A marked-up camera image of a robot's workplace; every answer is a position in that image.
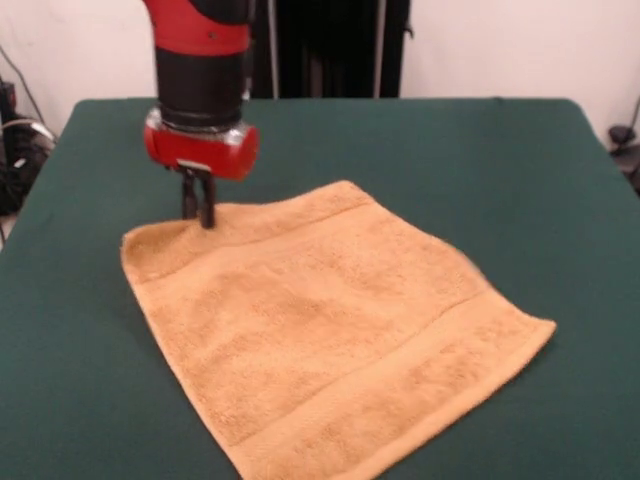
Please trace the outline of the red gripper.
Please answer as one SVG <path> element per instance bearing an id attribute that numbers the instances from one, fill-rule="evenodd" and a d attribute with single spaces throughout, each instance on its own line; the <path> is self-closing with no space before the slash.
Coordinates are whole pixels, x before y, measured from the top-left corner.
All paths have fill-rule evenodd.
<path id="1" fill-rule="evenodd" d="M 156 163 L 172 170 L 184 168 L 209 173 L 199 176 L 203 194 L 200 222 L 204 229 L 213 229 L 216 223 L 214 177 L 244 179 L 257 159 L 259 140 L 258 129 L 245 122 L 224 132 L 175 130 L 162 122 L 157 107 L 148 112 L 144 125 L 144 143 L 150 158 Z M 198 217 L 195 176 L 190 170 L 182 171 L 183 219 Z"/>

